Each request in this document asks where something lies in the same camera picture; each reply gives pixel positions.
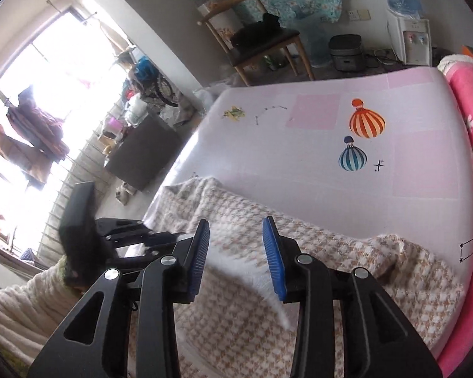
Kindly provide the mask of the green sleeve forearm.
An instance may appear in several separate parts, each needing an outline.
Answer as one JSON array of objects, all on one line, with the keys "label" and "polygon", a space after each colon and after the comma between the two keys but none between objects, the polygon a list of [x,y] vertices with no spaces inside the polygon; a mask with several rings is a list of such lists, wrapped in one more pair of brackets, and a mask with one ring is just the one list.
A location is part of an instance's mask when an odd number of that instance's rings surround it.
[{"label": "green sleeve forearm", "polygon": [[30,366],[73,306],[82,297],[64,276],[67,257],[24,285],[0,289],[0,357],[18,377]]}]

